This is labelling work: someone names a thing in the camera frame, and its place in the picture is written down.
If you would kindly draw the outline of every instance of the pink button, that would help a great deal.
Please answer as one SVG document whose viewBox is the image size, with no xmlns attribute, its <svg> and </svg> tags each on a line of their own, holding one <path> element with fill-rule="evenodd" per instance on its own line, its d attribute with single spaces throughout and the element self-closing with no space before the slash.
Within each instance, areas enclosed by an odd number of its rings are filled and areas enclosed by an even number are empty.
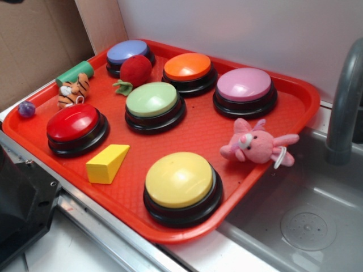
<svg viewBox="0 0 363 272">
<path fill-rule="evenodd" d="M 47 124 L 52 140 L 68 142 L 89 133 L 99 119 L 96 109 L 88 104 L 76 104 L 56 113 Z"/>
<path fill-rule="evenodd" d="M 271 77 L 256 68 L 239 68 L 227 72 L 217 82 L 219 94 L 234 102 L 248 102 L 266 95 Z"/>
</svg>

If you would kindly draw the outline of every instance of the drain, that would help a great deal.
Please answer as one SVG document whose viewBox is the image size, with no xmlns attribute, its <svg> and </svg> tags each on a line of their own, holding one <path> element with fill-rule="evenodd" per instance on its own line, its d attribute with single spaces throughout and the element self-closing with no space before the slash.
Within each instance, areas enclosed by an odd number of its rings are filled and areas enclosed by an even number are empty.
<svg viewBox="0 0 363 272">
<path fill-rule="evenodd" d="M 324 211 L 313 206 L 300 206 L 288 211 L 281 220 L 284 238 L 302 250 L 321 250 L 333 243 L 336 224 Z"/>
</svg>

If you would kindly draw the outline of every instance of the red pom pom ball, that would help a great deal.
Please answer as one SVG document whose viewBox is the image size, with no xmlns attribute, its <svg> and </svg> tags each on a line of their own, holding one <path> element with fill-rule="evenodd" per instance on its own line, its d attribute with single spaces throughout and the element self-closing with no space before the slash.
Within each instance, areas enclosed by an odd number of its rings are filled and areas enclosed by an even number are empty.
<svg viewBox="0 0 363 272">
<path fill-rule="evenodd" d="M 120 79 L 130 82 L 134 88 L 143 85 L 152 70 L 151 62 L 143 55 L 128 58 L 120 68 Z"/>
</svg>

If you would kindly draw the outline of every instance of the orange button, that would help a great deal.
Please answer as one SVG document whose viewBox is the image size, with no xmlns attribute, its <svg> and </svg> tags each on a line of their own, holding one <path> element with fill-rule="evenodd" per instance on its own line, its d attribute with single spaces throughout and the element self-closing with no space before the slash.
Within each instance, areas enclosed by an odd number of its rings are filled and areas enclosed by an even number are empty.
<svg viewBox="0 0 363 272">
<path fill-rule="evenodd" d="M 206 75 L 211 67 L 208 56 L 199 53 L 185 53 L 171 58 L 165 63 L 168 78 L 177 81 L 195 80 Z"/>
</svg>

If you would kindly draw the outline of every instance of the black object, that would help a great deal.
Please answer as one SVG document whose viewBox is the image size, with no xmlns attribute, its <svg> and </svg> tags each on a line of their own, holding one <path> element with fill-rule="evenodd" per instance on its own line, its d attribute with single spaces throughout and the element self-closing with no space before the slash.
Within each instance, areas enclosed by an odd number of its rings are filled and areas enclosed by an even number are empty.
<svg viewBox="0 0 363 272">
<path fill-rule="evenodd" d="M 151 217 L 158 223 L 172 228 L 193 227 L 206 221 L 220 206 L 223 197 L 221 177 L 212 166 L 213 184 L 208 194 L 194 205 L 172 209 L 155 203 L 146 188 L 143 191 L 143 202 Z"/>
<path fill-rule="evenodd" d="M 126 123 L 132 131 L 140 134 L 156 134 L 174 128 L 185 117 L 187 108 L 184 99 L 178 92 L 177 96 L 177 101 L 171 109 L 154 117 L 135 116 L 126 106 Z"/>
<path fill-rule="evenodd" d="M 10 4 L 20 4 L 23 3 L 24 0 L 3 0 L 3 1 Z"/>
<path fill-rule="evenodd" d="M 209 92 L 216 86 L 218 78 L 217 70 L 214 68 L 213 64 L 210 64 L 210 70 L 204 76 L 188 81 L 178 81 L 170 79 L 165 70 L 163 70 L 162 82 L 169 83 L 173 85 L 178 93 L 184 97 L 193 97 L 205 94 Z"/>
<path fill-rule="evenodd" d="M 54 141 L 49 135 L 48 146 L 59 157 L 72 158 L 83 155 L 98 147 L 109 134 L 109 124 L 105 115 L 97 109 L 98 121 L 94 128 L 86 135 L 68 142 Z"/>
<path fill-rule="evenodd" d="M 0 146 L 0 270 L 49 231 L 60 189 L 39 165 L 14 164 Z"/>
<path fill-rule="evenodd" d="M 149 46 L 147 46 L 145 57 L 148 58 L 148 60 L 151 62 L 151 65 L 154 66 L 156 61 L 155 54 L 150 50 Z M 113 78 L 120 78 L 120 69 L 122 64 L 113 63 L 108 58 L 106 59 L 107 59 L 106 69 L 108 71 L 108 74 Z"/>
<path fill-rule="evenodd" d="M 218 86 L 213 95 L 213 104 L 215 110 L 228 118 L 259 118 L 269 113 L 276 105 L 277 90 L 271 82 L 270 90 L 267 94 L 259 99 L 246 102 L 236 102 L 225 99 L 220 95 Z"/>
</svg>

